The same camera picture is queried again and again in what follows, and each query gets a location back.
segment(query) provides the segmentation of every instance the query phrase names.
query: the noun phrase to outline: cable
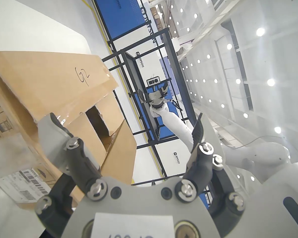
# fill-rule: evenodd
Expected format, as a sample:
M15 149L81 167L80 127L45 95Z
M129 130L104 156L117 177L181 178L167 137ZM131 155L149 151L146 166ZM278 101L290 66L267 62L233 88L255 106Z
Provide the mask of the cable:
M280 137L280 136L275 136L275 135L264 135L264 136L259 136L259 137L257 137L256 139L254 139L253 141L249 142L248 144L244 144L244 145L242 145L242 146L240 146L240 147L237 147L237 148L235 148L235 149L238 149L238 148L244 147L244 146L246 146L246 145L249 145L249 144L255 142L257 139L259 139L259 138L263 138L263 137L277 137L277 138L281 138L281 139L283 139L282 137Z

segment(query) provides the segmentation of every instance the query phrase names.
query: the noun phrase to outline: screw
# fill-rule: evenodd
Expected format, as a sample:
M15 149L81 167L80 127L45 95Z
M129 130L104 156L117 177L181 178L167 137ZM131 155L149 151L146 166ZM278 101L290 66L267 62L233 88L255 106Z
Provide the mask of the screw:
M209 152L212 150L212 146L209 143L202 143L201 145L203 150L205 150L206 152Z
M99 195L100 191L102 189L102 185L100 183L94 183L91 187L90 187L90 193L96 197Z
M192 182L182 179L175 186L176 197L185 203L192 202L196 198L196 189Z
M186 196L186 197L190 197L193 194L193 189L189 184L184 184L181 187L181 192Z
M213 155L212 163L213 163L213 169L214 170L220 171L224 167L223 166L223 158L222 158L222 156L220 156L218 154Z
M214 156L214 162L216 164L222 164L223 163L223 159L221 156Z
M241 212L245 209L243 198L238 193L230 193L228 198L233 202L238 211Z
M47 207L51 206L52 204L52 200L49 196L45 195L43 197L41 197L38 201L37 201L37 204L36 204L36 207L35 207L35 212L37 215L40 215L42 214L42 212L44 210L47 209Z
M211 155L214 152L214 148L210 143L201 143L199 148L201 152L207 155Z
M77 148L79 146L78 139L79 139L78 137L73 137L69 139L66 143L66 148L69 150Z
M92 201L101 200L107 194L107 184L102 179L97 179L90 187L87 197Z
M235 196L233 202L236 206L243 206L244 205L244 201L240 196Z

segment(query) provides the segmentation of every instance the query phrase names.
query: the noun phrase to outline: box flap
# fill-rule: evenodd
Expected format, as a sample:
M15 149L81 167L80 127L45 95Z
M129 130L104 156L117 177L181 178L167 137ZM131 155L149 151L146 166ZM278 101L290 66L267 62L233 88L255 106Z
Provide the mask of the box flap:
M137 144L124 120L101 167L103 176L111 176L125 184L131 184Z
M35 122L53 112L64 126L117 87L95 55L0 52L0 77Z
M111 136L117 131L124 120L124 116L120 110L119 104L113 92L110 92L103 99L96 103L96 108L100 118L103 120L108 135Z
M89 149L97 163L101 166L106 157L106 150L93 126L84 113L76 118L66 127L71 134L83 140L84 145Z

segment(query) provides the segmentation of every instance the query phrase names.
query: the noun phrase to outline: white label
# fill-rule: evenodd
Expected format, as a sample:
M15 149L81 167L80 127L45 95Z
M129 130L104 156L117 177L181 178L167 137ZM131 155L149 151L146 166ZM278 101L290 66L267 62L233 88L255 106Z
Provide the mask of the white label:
M174 238L171 215L96 213L91 238Z
M0 178L0 187L17 203L36 203L51 190L33 168Z

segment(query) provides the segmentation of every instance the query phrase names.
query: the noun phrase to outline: white pillar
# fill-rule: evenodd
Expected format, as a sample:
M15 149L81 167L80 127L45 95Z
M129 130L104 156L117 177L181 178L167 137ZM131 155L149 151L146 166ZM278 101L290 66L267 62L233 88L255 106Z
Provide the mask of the white pillar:
M165 0L154 0L152 2L149 3L150 8L155 7L157 4L162 3Z

